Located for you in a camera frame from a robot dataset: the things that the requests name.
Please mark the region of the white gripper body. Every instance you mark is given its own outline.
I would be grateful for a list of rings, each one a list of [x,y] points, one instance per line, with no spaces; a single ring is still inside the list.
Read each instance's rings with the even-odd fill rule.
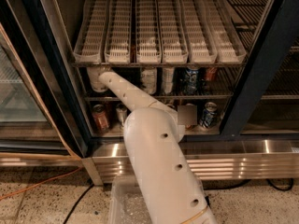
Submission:
[[[107,87],[99,81],[99,77],[105,72],[102,67],[88,67],[87,74],[92,86],[92,89],[96,92],[106,92]]]

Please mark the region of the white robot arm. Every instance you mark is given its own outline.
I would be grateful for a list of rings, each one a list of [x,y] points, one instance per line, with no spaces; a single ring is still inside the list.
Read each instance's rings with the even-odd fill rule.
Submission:
[[[185,127],[178,112],[109,68],[95,67],[93,74],[131,111],[123,139],[152,223],[217,224],[179,147]]]

